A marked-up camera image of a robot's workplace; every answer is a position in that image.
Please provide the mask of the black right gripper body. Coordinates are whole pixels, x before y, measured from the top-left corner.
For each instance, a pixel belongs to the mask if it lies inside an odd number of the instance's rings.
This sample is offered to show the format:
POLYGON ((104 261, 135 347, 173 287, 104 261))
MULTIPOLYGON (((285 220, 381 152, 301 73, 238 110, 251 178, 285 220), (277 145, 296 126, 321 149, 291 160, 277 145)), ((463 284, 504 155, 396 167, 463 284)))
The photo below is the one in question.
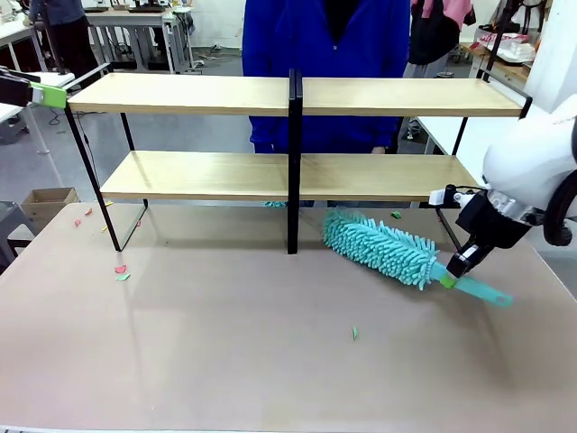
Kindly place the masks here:
POLYGON ((480 248, 512 248, 531 226, 500 214, 487 198, 487 192, 477 192, 462 208, 456 225, 468 233, 463 249, 477 245, 480 248))

